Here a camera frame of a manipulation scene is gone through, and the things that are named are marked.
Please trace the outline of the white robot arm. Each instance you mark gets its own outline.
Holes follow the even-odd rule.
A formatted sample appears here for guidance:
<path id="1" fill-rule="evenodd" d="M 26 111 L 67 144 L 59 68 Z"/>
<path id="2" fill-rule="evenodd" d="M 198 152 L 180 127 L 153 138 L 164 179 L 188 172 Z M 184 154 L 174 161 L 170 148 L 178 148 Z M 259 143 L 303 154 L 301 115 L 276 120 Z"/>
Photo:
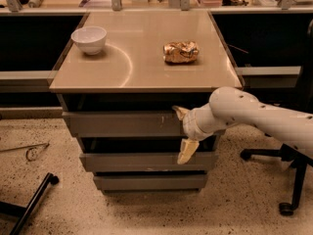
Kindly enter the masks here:
<path id="1" fill-rule="evenodd" d="M 208 103 L 188 110 L 173 106 L 182 121 L 182 139 L 177 163 L 187 163 L 199 143 L 214 133 L 236 124 L 254 126 L 302 155 L 313 157 L 313 118 L 311 114 L 271 106 L 233 87 L 215 89 Z"/>

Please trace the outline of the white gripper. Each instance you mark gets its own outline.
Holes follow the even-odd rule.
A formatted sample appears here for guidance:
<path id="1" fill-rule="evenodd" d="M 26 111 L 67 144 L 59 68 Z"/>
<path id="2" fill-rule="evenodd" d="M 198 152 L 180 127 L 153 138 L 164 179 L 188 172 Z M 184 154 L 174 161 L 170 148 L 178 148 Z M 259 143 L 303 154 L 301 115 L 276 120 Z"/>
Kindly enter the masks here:
<path id="1" fill-rule="evenodd" d="M 188 110 L 183 107 L 173 106 L 179 120 L 183 120 L 183 130 L 190 139 L 183 139 L 180 145 L 177 163 L 183 165 L 187 163 L 199 146 L 198 141 L 202 141 L 212 135 L 207 128 L 210 124 L 209 110 L 195 108 Z"/>

